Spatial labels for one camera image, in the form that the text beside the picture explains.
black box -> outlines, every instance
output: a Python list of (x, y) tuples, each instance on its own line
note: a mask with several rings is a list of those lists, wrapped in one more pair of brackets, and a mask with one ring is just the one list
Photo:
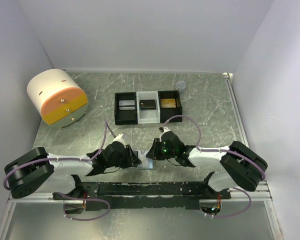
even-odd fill
[[(148, 100), (155, 101), (155, 109), (154, 107), (147, 109), (140, 106), (140, 102), (144, 103)], [(114, 94), (114, 120), (116, 125), (164, 123), (169, 118), (182, 114), (180, 94), (177, 90), (116, 92)], [(170, 122), (182, 122), (182, 118), (176, 117)]]

purple cable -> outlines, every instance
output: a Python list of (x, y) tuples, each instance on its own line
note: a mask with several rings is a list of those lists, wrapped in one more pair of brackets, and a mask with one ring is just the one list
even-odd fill
[(105, 203), (107, 204), (108, 208), (106, 210), (105, 213), (99, 215), (99, 216), (96, 216), (96, 217), (93, 217), (93, 218), (87, 218), (87, 219), (82, 219), (82, 218), (76, 218), (76, 217), (70, 217), (67, 213), (66, 213), (66, 205), (64, 204), (63, 205), (63, 213), (64, 213), (64, 216), (70, 220), (75, 220), (75, 221), (82, 221), (82, 222), (85, 222), (85, 221), (93, 221), (93, 220), (96, 220), (96, 219), (100, 219), (102, 217), (104, 217), (105, 215), (107, 215), (109, 212), (110, 212), (110, 203), (106, 200), (103, 200), (103, 199), (98, 199), (98, 198), (76, 198), (76, 197), (71, 197), (71, 196), (67, 196), (61, 192), (56, 192), (56, 194), (59, 194), (60, 196), (66, 198), (66, 199), (70, 199), (70, 200), (79, 200), (79, 201), (91, 201), (91, 202), (101, 202), (101, 203)]
[(252, 202), (250, 195), (245, 190), (242, 190), (240, 188), (233, 187), (233, 189), (238, 190), (240, 192), (243, 192), (249, 198), (248, 205), (244, 209), (242, 209), (241, 211), (238, 211), (238, 212), (232, 213), (232, 214), (228, 214), (228, 215), (216, 215), (216, 216), (213, 216), (213, 215), (210, 215), (210, 214), (207, 214), (207, 215), (209, 215), (213, 218), (226, 219), (226, 218), (231, 218), (231, 217), (235, 217), (237, 215), (243, 214), (245, 211), (247, 211), (251, 207), (251, 202)]
[(106, 142), (106, 137), (107, 137), (107, 126), (108, 126), (108, 123), (106, 120), (104, 120), (104, 134), (103, 134), (103, 141), (102, 141), (102, 144), (99, 148), (99, 150), (96, 152), (96, 154), (91, 157), (90, 159), (81, 159), (80, 158), (76, 158), (76, 157), (64, 157), (64, 158), (56, 158), (56, 157), (52, 157), (52, 158), (42, 158), (42, 159), (38, 159), (38, 160), (34, 160), (34, 161), (30, 161), (30, 162), (27, 162), (25, 164), (22, 164), (16, 168), (14, 168), (13, 170), (11, 170), (10, 172), (8, 172), (8, 174), (5, 176), (4, 180), (3, 180), (3, 187), (6, 189), (6, 190), (10, 190), (10, 188), (8, 187), (7, 185), (7, 182), (8, 182), (8, 178), (14, 174), (16, 171), (20, 170), (20, 169), (23, 169), (25, 167), (28, 167), (30, 165), (33, 165), (33, 164), (38, 164), (38, 163), (42, 163), (42, 162), (45, 162), (45, 161), (64, 161), (64, 160), (78, 160), (78, 161), (82, 161), (82, 162), (90, 162), (92, 161), (93, 159), (95, 159), (102, 151), (102, 148), (104, 147), (105, 145), (105, 142)]
[(115, 138), (116, 135), (115, 135), (114, 131), (112, 131), (112, 129), (110, 128), (108, 123), (106, 123), (106, 127), (109, 129), (109, 132), (111, 133), (111, 135)]
[(171, 119), (174, 119), (174, 118), (185, 118), (185, 119), (189, 119), (191, 122), (194, 123), (194, 125), (196, 126), (196, 128), (198, 129), (198, 132), (199, 132), (199, 139), (198, 139), (198, 141), (196, 141), (196, 144), (195, 144), (195, 147), (198, 151), (200, 151), (200, 152), (223, 152), (223, 153), (229, 153), (229, 154), (236, 155), (239, 158), (242, 158), (242, 159), (246, 160), (248, 163), (250, 163), (251, 165), (253, 165), (261, 173), (261, 176), (262, 176), (261, 181), (266, 179), (266, 174), (261, 169), (261, 167), (259, 167), (257, 164), (255, 164), (255, 162), (253, 162), (252, 160), (250, 160), (246, 156), (244, 156), (240, 153), (237, 153), (236, 151), (231, 151), (231, 150), (226, 150), (226, 149), (220, 149), (219, 150), (219, 149), (203, 149), (203, 148), (200, 148), (199, 143), (201, 141), (201, 130), (200, 130), (200, 127), (199, 127), (198, 123), (196, 123), (196, 121), (193, 120), (191, 117), (183, 116), (183, 115), (175, 115), (175, 116), (170, 117), (167, 121), (165, 121), (163, 126), (165, 126), (167, 123), (170, 122)]

